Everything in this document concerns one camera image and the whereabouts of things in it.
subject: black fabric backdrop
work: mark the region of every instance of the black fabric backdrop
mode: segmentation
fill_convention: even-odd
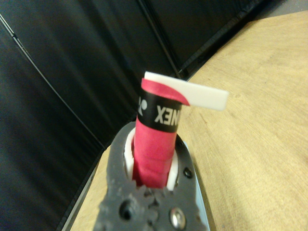
[[[0,230],[61,230],[102,152],[136,116],[144,72],[176,75],[141,4],[189,77],[260,2],[2,1],[43,76],[0,25]]]

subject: wooden surface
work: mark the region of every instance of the wooden surface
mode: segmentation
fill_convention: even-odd
[[[308,11],[251,22],[190,82],[230,92],[223,112],[183,107],[178,130],[212,228],[308,231]],[[73,231],[93,228],[108,154]]]

